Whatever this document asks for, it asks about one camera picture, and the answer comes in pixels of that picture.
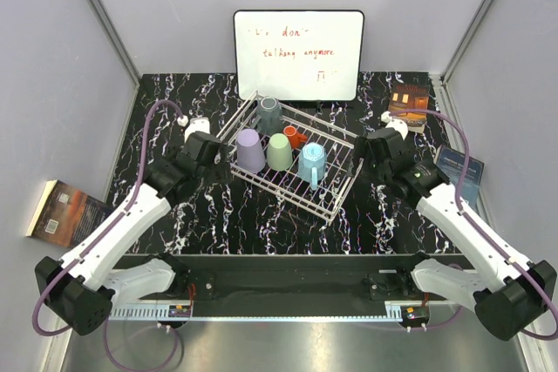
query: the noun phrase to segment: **black marble countertop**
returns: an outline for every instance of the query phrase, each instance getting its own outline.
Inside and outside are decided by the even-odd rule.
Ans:
[[[356,134],[380,127],[391,85],[430,85],[429,108],[437,101],[427,73],[361,72],[357,98],[305,109]],[[235,74],[153,74],[142,78],[112,179],[108,203],[117,206],[130,191],[138,169],[141,130],[158,99],[175,101],[190,117],[209,117],[217,133],[242,101]],[[151,124],[148,161],[183,140],[176,115],[160,108]],[[443,124],[429,116],[423,134],[411,133],[417,157],[433,158],[447,144]],[[361,179],[352,187],[335,221],[326,222],[235,178],[176,206],[130,249],[133,254],[412,254],[458,250],[429,220],[390,195],[384,186]]]

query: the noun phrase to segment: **wire rack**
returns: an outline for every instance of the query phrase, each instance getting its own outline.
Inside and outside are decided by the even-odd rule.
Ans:
[[[255,128],[258,121],[256,105],[260,98],[262,97],[255,91],[217,134],[217,137],[229,146],[232,174],[323,218],[330,224],[337,216],[362,167],[361,162],[354,177],[347,172],[352,159],[353,142],[357,136],[281,104],[283,126],[295,126],[299,132],[308,136],[307,143],[315,142],[324,147],[327,164],[323,179],[318,183],[317,190],[312,191],[310,184],[298,177],[300,149],[294,150],[293,164],[286,171],[277,172],[265,166],[257,174],[250,173],[236,164],[236,137],[245,128]],[[268,143],[269,137],[263,136],[264,152],[267,151]]]

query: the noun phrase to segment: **red mug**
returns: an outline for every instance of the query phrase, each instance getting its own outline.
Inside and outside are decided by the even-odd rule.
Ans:
[[[290,147],[294,150],[300,146],[300,144],[304,144],[308,139],[307,136],[301,134],[296,130],[293,125],[289,125],[282,130],[283,134],[287,136],[290,142]]]

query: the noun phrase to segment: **cup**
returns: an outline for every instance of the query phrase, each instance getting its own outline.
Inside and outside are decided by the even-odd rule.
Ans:
[[[300,144],[304,144],[308,139],[307,136],[298,132],[293,125],[289,125],[285,127],[285,129],[282,130],[282,133],[285,134],[289,139],[290,146],[292,147],[293,150],[298,148]]]
[[[268,144],[268,166],[278,172],[287,170],[293,164],[293,150],[284,134],[274,134]]]
[[[282,110],[277,99],[270,96],[261,98],[258,101],[256,112],[259,117],[257,129],[260,134],[271,137],[282,132]]]
[[[308,143],[303,147],[298,158],[298,176],[309,182],[313,191],[317,189],[317,182],[325,175],[326,157],[322,145]]]
[[[256,130],[246,129],[236,137],[236,164],[250,173],[258,173],[265,167],[260,134]]]

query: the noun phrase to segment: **orange book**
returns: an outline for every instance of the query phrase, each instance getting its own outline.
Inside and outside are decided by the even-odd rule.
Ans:
[[[428,109],[429,86],[408,85],[395,82],[391,87],[390,106],[388,111],[405,111],[407,109]],[[409,131],[424,132],[426,114],[407,112],[397,115],[403,119]]]
[[[111,213],[112,208],[100,200],[60,180],[51,180],[46,182],[26,235],[72,248]]]

